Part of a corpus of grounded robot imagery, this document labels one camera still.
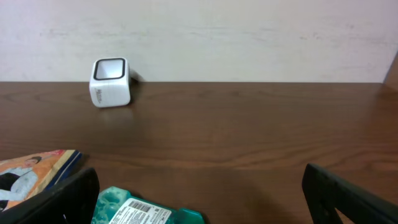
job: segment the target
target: wooden table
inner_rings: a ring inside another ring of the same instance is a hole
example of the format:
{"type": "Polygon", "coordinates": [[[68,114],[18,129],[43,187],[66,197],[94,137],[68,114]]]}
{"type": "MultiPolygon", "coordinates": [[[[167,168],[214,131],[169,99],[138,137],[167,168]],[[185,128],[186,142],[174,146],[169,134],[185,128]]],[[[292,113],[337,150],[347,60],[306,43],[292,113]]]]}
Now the wooden table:
{"type": "Polygon", "coordinates": [[[90,155],[101,188],[210,223],[310,223],[317,163],[398,203],[398,93],[381,84],[146,83],[100,110],[87,83],[0,83],[0,159],[90,155]]]}

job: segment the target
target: white label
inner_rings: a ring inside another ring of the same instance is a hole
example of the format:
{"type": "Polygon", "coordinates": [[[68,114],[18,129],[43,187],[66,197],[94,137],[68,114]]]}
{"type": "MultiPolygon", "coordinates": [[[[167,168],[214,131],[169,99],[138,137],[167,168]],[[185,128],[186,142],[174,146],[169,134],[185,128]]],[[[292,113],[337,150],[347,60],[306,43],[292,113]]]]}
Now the white label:
{"type": "Polygon", "coordinates": [[[109,224],[164,224],[171,214],[170,210],[129,198],[109,224]]]}

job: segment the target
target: small white speaker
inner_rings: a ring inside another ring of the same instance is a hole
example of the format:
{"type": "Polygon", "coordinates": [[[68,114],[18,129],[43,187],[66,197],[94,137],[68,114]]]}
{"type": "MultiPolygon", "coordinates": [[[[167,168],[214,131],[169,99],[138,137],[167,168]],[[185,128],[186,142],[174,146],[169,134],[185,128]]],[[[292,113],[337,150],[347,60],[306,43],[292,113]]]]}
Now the small white speaker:
{"type": "Polygon", "coordinates": [[[93,65],[90,95],[99,108],[130,103],[129,64],[125,58],[104,58],[93,65]]]}

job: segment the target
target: barcode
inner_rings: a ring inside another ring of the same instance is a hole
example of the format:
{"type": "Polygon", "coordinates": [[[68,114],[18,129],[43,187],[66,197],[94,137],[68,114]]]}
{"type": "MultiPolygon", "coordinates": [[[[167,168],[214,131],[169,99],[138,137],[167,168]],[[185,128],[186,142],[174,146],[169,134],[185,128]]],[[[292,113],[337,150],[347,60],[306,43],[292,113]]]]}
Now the barcode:
{"type": "Polygon", "coordinates": [[[144,205],[143,203],[140,202],[131,202],[129,204],[130,207],[141,210],[143,212],[148,212],[150,210],[150,206],[144,205]]]}

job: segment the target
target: white cube device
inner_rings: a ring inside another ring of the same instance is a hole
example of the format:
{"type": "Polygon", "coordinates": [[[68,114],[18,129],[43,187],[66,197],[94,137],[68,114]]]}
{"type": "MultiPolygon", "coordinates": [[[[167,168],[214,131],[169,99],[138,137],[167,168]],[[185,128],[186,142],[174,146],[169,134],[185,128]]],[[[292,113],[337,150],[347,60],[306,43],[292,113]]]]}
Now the white cube device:
{"type": "Polygon", "coordinates": [[[94,63],[90,95],[99,108],[122,106],[130,102],[129,64],[125,58],[104,58],[94,63]]]}

